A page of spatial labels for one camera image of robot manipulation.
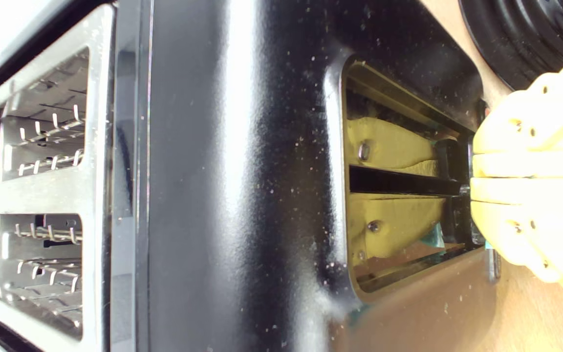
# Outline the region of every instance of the chrome slot frame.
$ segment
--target chrome slot frame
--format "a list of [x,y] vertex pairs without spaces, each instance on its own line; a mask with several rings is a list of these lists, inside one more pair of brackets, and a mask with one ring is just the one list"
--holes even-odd
[[[27,310],[18,309],[12,304],[4,304],[0,298],[0,322],[41,350],[86,351],[103,349],[107,345],[105,341],[107,292],[104,282],[108,265],[105,261],[108,238],[105,231],[107,227],[105,216],[108,199],[106,179],[109,170],[107,149],[111,147],[109,123],[113,23],[114,7],[105,4],[94,9],[0,86],[0,107],[13,104],[22,89],[36,82],[50,69],[83,49],[87,48],[89,51],[83,162],[80,162],[80,153],[78,153],[78,165],[75,167],[50,172],[27,171],[28,176],[0,179],[0,238],[18,237],[15,234],[15,225],[19,221],[13,219],[8,225],[3,223],[7,221],[6,217],[9,217],[9,214],[78,214],[83,224],[84,241],[81,249],[83,265],[66,263],[73,264],[72,268],[75,269],[71,274],[71,283],[67,287],[69,290],[79,290],[83,297],[84,329],[81,338],[75,338],[50,326],[33,314],[27,314]],[[68,159],[72,158],[67,159],[68,162],[75,163],[75,151],[66,156]],[[3,167],[1,158],[0,155],[0,175]],[[62,263],[51,263],[52,268],[54,264],[64,264],[65,261],[72,259],[66,259],[64,256],[61,260]],[[26,270],[31,272],[37,265],[44,263],[20,262],[22,273]],[[76,272],[83,276],[83,285],[73,282]]]

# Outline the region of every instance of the glossy black surface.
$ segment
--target glossy black surface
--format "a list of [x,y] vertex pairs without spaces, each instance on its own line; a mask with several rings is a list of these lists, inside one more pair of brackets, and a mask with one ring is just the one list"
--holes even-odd
[[563,67],[563,0],[460,0],[469,32],[496,74],[526,89]]
[[119,0],[114,40],[110,348],[149,350],[148,82],[151,2]]
[[[150,90],[145,26],[116,68],[115,140],[136,150],[136,195],[120,195],[136,208],[119,211],[137,224],[138,346],[340,349],[337,326],[360,306],[346,268],[346,59],[366,58],[454,119],[476,111],[474,65],[415,0],[154,0],[150,14]],[[131,75],[119,67],[128,53]],[[119,96],[130,77],[135,102]]]

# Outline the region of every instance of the toaster slot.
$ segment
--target toaster slot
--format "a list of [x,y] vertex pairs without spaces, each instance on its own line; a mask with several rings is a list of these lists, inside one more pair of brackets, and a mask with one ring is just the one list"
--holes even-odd
[[80,164],[88,49],[14,94],[0,113],[0,182]]
[[366,65],[344,86],[348,258],[375,292],[476,247],[468,141],[472,132]]
[[80,337],[82,243],[77,214],[0,215],[0,299]]

